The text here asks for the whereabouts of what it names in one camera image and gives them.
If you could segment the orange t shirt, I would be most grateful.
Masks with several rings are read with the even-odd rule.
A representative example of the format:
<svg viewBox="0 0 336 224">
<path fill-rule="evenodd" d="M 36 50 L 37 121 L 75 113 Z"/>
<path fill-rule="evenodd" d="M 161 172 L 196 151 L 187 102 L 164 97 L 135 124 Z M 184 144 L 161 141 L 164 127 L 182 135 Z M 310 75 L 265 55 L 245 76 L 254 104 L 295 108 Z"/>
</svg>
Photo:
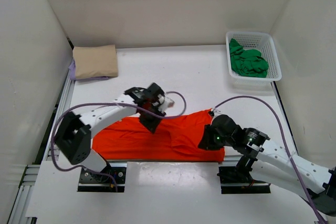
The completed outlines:
<svg viewBox="0 0 336 224">
<path fill-rule="evenodd" d="M 222 162 L 225 150 L 205 151 L 197 146 L 204 127 L 211 123 L 208 110 L 163 119 L 155 133 L 149 132 L 135 117 L 115 122 L 99 132 L 92 149 L 110 160 L 177 162 Z"/>
</svg>

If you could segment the beige t shirt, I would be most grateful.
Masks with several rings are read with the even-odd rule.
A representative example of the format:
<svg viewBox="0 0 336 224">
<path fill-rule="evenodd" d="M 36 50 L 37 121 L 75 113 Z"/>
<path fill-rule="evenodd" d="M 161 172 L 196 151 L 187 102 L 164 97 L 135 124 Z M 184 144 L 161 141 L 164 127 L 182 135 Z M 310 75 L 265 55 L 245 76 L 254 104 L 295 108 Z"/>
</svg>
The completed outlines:
<svg viewBox="0 0 336 224">
<path fill-rule="evenodd" d="M 72 56 L 76 64 L 77 79 L 98 76 L 112 78 L 119 75 L 115 45 L 74 47 Z"/>
</svg>

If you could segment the purple t shirt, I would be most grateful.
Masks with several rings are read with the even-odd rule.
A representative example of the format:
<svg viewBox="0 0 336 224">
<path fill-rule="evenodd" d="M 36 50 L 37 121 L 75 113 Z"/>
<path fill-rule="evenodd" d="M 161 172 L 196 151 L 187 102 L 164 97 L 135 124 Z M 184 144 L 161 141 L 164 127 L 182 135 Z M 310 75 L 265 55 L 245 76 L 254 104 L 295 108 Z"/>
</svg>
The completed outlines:
<svg viewBox="0 0 336 224">
<path fill-rule="evenodd" d="M 76 80 L 80 80 L 80 81 L 90 81 L 90 80 L 108 80 L 109 77 L 107 76 L 98 76 L 98 77 L 88 77 L 88 78 L 81 78 L 81 79 L 77 79 L 76 78 L 76 64 L 75 61 L 72 59 L 69 67 L 69 79 L 71 81 L 76 81 Z"/>
</svg>

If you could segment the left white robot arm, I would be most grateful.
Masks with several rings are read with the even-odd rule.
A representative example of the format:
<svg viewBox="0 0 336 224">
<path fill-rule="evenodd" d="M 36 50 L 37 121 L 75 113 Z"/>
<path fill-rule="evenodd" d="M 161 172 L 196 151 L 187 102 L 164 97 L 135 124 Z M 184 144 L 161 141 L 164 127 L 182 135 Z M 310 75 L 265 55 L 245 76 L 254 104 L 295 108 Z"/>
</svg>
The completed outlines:
<svg viewBox="0 0 336 224">
<path fill-rule="evenodd" d="M 72 169 L 79 167 L 105 175 L 111 166 L 93 150 L 93 138 L 111 124 L 136 114 L 139 114 L 140 123 L 154 133 L 173 103 L 156 83 L 147 88 L 129 88 L 110 103 L 88 104 L 88 111 L 82 113 L 75 113 L 75 108 L 65 112 L 53 134 L 53 142 Z"/>
</svg>

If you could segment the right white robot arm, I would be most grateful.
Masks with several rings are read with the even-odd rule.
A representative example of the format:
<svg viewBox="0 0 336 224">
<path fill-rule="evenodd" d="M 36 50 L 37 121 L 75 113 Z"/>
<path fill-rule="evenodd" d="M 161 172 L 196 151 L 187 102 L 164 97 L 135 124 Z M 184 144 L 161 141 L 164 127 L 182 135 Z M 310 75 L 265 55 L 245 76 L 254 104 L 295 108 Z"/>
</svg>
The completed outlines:
<svg viewBox="0 0 336 224">
<path fill-rule="evenodd" d="M 291 191 L 317 211 L 335 216 L 335 170 L 310 162 L 296 153 L 287 154 L 285 146 L 254 128 L 242 128 L 229 116 L 210 112 L 211 123 L 205 125 L 198 148 L 217 151 L 227 146 L 241 154 L 229 174 L 219 177 L 231 183 L 253 180 L 274 184 Z"/>
</svg>

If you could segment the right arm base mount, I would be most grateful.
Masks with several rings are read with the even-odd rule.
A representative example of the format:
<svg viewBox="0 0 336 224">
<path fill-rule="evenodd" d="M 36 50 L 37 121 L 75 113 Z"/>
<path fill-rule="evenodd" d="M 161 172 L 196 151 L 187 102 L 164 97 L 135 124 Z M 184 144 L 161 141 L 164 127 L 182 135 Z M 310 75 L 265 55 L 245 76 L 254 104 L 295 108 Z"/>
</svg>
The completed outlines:
<svg viewBox="0 0 336 224">
<path fill-rule="evenodd" d="M 270 194 L 270 183 L 254 180 L 249 176 L 239 176 L 234 166 L 220 166 L 217 176 L 220 179 L 222 195 Z"/>
</svg>

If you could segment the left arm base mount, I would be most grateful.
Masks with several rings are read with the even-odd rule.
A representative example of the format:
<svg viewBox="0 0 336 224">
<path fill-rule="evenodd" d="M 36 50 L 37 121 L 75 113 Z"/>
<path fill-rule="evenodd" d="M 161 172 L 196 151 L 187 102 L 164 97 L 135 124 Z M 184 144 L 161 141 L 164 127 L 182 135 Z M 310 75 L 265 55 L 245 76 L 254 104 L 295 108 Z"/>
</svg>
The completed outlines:
<svg viewBox="0 0 336 224">
<path fill-rule="evenodd" d="M 108 176 L 92 174 L 85 169 L 81 169 L 77 191 L 91 193 L 123 193 L 125 190 L 125 179 L 127 174 L 126 163 L 110 163 L 111 171 L 108 173 L 114 178 Z"/>
</svg>

